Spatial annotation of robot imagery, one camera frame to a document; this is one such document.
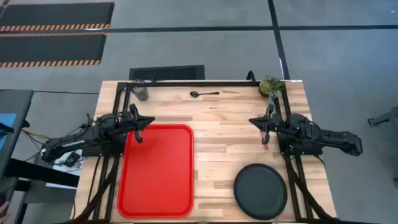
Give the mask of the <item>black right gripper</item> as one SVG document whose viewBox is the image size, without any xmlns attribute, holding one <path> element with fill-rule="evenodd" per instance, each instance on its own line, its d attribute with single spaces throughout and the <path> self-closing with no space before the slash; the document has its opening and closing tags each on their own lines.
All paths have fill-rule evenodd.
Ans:
<svg viewBox="0 0 398 224">
<path fill-rule="evenodd" d="M 269 132 L 277 132 L 277 128 L 280 126 L 282 116 L 279 113 L 273 113 L 274 105 L 269 104 L 266 115 L 258 116 L 257 118 L 249 118 L 249 122 L 253 124 L 263 133 L 262 144 L 266 145 L 269 143 L 270 135 Z"/>
</svg>

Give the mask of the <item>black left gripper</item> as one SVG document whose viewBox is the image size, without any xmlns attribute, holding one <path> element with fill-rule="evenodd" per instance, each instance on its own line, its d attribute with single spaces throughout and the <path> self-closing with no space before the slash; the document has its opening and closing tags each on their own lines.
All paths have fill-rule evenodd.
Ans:
<svg viewBox="0 0 398 224">
<path fill-rule="evenodd" d="M 135 104 L 129 105 L 129 111 L 124 114 L 124 132 L 127 134 L 128 132 L 133 131 L 135 140 L 139 144 L 143 143 L 143 138 L 140 133 L 141 129 L 145 130 L 146 127 L 155 120 L 153 116 L 145 116 L 141 128 L 140 118 L 141 116 L 138 113 L 137 106 Z"/>
</svg>

